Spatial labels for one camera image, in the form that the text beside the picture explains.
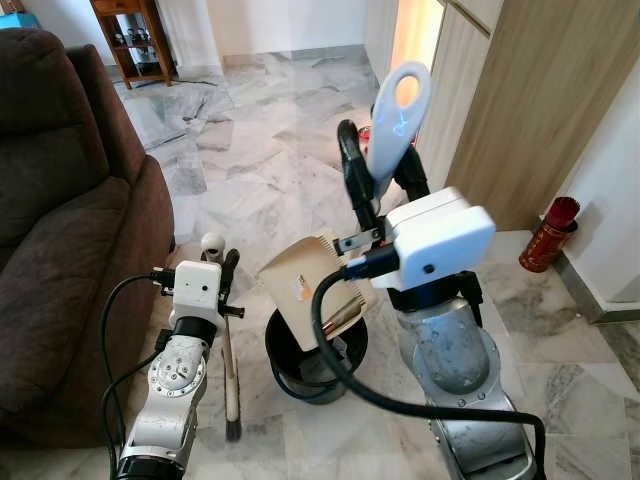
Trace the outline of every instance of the wooden furniture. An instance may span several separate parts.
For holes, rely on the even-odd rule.
[[[368,2],[365,47],[380,81],[401,1]],[[440,1],[417,141],[429,185],[457,187],[500,230],[531,228],[640,56],[637,2]]]
[[[148,80],[162,80],[167,86],[171,85],[171,75],[175,68],[154,0],[91,0],[91,5],[126,87],[130,89],[131,82]],[[148,41],[126,35],[116,18],[116,15],[136,13],[141,14],[144,19],[150,35]],[[121,36],[119,38],[124,39],[124,43],[119,43],[117,36]],[[137,48],[152,48],[157,62],[144,64],[145,69],[141,71],[141,65],[136,65],[132,56],[133,49]]]

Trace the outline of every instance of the dustpan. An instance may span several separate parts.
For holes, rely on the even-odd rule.
[[[325,230],[305,237],[271,260],[258,279],[271,295],[303,351],[318,346],[311,326],[311,299],[320,282],[345,262],[335,253],[337,235]],[[327,339],[353,326],[376,300],[368,280],[338,282],[322,302],[323,330]]]

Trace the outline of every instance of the brown sofa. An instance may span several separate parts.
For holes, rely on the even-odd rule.
[[[169,193],[93,46],[0,30],[0,439],[103,443],[98,348],[105,298],[163,265]],[[138,359],[154,298],[127,287],[112,309],[114,374]],[[126,400],[127,389],[122,390]]]

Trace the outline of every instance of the black bucket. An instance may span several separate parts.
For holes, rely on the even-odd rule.
[[[360,366],[367,351],[369,337],[364,320],[358,320],[339,337],[346,344],[346,356],[351,364],[350,371],[353,372]],[[308,352],[300,349],[279,310],[269,319],[265,344],[276,383],[288,395],[316,405],[331,403],[344,395],[345,386],[333,375],[328,381],[312,382],[303,379],[301,363],[314,357],[319,357],[317,360],[321,362],[322,354],[318,348]]]

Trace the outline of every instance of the black wire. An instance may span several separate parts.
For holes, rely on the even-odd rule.
[[[117,461],[116,461],[116,449],[113,445],[113,440],[111,439],[111,435],[109,434],[109,423],[108,423],[108,415],[107,415],[107,411],[108,411],[108,405],[109,405],[109,397],[111,397],[111,395],[116,395],[116,389],[118,388],[118,386],[124,382],[127,378],[129,378],[130,376],[134,375],[138,370],[141,370],[142,368],[146,367],[147,365],[149,365],[151,362],[153,362],[153,360],[160,355],[162,350],[156,350],[155,352],[153,352],[149,357],[147,357],[145,360],[143,360],[142,362],[140,362],[138,365],[136,365],[135,367],[133,367],[131,370],[129,370],[127,373],[125,373],[124,375],[122,375],[120,378],[118,378],[115,382],[112,382],[109,387],[105,390],[104,395],[102,396],[102,425],[104,427],[104,431],[105,434],[107,436],[107,449],[109,451],[109,468],[110,468],[110,478],[112,480],[115,480],[115,476],[117,473]]]
[[[126,287],[130,283],[135,282],[137,280],[144,280],[144,279],[151,279],[151,278],[152,277],[150,274],[134,275],[132,277],[125,278],[120,283],[118,283],[113,288],[113,290],[111,290],[111,293],[109,294],[109,297],[107,298],[107,301],[104,305],[104,308],[102,310],[102,315],[100,316],[100,349],[102,350],[102,360],[104,362],[104,370],[107,376],[108,384],[113,383],[113,373],[111,372],[111,365],[109,364],[109,354],[107,352],[107,342],[106,342],[107,320],[109,318],[109,311],[111,310],[111,306],[113,305],[113,302],[115,301],[118,293],[120,293],[120,290],[122,290],[124,287]],[[120,405],[120,399],[118,398],[117,392],[114,392],[114,400],[116,404],[116,415],[118,417],[118,435],[120,435],[120,448],[122,448],[124,447],[124,442],[126,441],[126,438],[127,438],[126,437],[127,431],[124,425],[122,407]],[[106,427],[105,433],[107,436],[107,442],[112,444],[113,438],[111,437],[111,432],[109,432],[108,427]]]
[[[324,361],[329,368],[345,384],[349,390],[360,398],[380,407],[400,415],[410,417],[431,418],[440,420],[466,420],[466,421],[483,421],[483,422],[508,422],[533,425],[535,429],[535,461],[538,469],[538,475],[541,480],[546,480],[544,471],[544,449],[545,449],[545,430],[544,423],[535,415],[522,412],[508,412],[503,410],[480,410],[480,409],[464,409],[450,407],[431,407],[428,405],[419,405],[413,403],[401,402],[378,392],[371,390],[369,387],[357,380],[335,357],[333,348],[327,341],[322,331],[322,299],[329,288],[340,280],[346,280],[345,269],[342,268],[337,272],[328,275],[313,294],[311,301],[311,321],[313,323],[313,332],[318,342],[320,352],[324,357]]]

